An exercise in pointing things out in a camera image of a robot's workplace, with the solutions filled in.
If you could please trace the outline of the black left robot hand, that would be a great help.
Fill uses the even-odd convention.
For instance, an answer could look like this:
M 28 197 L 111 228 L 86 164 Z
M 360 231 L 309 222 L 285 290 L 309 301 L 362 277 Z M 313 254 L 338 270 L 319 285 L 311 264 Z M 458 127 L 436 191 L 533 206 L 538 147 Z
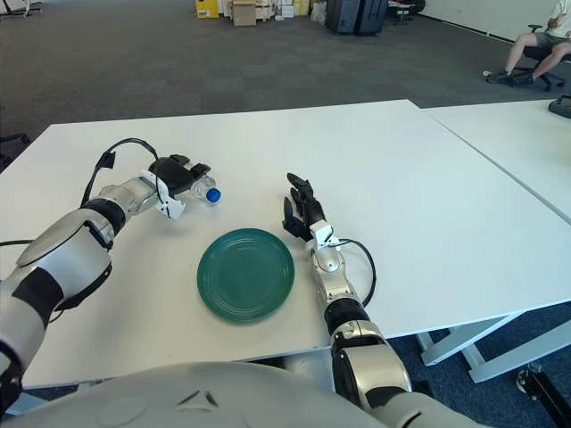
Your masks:
M 193 164 L 189 158 L 180 154 L 169 157 L 160 157 L 148 168 L 168 188 L 169 196 L 174 197 L 191 189 L 211 171 L 211 167 L 204 163 Z

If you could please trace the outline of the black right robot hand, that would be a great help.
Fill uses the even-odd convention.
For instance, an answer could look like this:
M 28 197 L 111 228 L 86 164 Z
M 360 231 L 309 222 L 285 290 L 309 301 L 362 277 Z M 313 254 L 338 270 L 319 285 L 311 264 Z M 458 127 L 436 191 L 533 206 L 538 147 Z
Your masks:
M 312 239 L 310 226 L 326 220 L 320 202 L 315 198 L 310 181 L 293 173 L 286 174 L 291 184 L 290 196 L 284 198 L 283 228 L 293 235 L 309 242 Z

